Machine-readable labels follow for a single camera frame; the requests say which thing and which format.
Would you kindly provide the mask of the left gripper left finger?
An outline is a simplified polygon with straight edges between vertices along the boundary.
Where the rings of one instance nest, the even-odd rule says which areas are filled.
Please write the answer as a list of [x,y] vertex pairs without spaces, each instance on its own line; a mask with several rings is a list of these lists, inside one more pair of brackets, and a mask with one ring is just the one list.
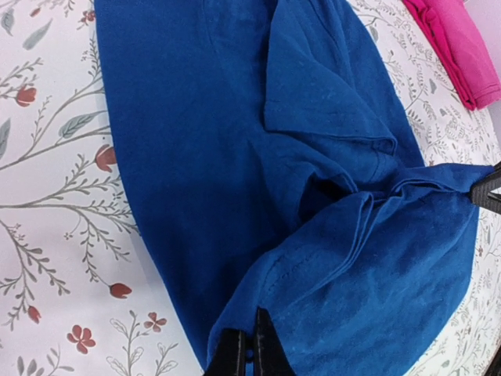
[[246,335],[224,329],[204,376],[244,376],[246,374]]

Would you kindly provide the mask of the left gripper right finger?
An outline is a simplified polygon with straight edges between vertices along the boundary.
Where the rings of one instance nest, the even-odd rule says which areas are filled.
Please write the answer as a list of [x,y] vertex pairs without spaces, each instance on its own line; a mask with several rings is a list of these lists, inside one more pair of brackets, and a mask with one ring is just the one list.
[[295,376],[283,350],[272,318],[266,309],[259,308],[254,334],[254,375]]

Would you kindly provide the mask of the blue printed t-shirt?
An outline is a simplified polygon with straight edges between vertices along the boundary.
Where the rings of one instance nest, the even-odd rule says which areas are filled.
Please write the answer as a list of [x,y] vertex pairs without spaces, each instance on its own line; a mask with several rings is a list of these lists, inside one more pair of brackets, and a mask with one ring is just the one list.
[[266,309],[296,375],[402,375],[470,284],[493,171],[426,166],[346,1],[97,1],[128,203],[200,363]]

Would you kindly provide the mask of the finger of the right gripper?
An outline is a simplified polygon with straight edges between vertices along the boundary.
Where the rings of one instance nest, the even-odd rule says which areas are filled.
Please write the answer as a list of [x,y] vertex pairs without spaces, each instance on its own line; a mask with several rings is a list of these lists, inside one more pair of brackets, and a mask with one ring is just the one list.
[[500,193],[500,163],[494,166],[494,172],[486,176],[483,180],[475,183],[470,189],[470,200],[472,204],[494,212],[501,213]]

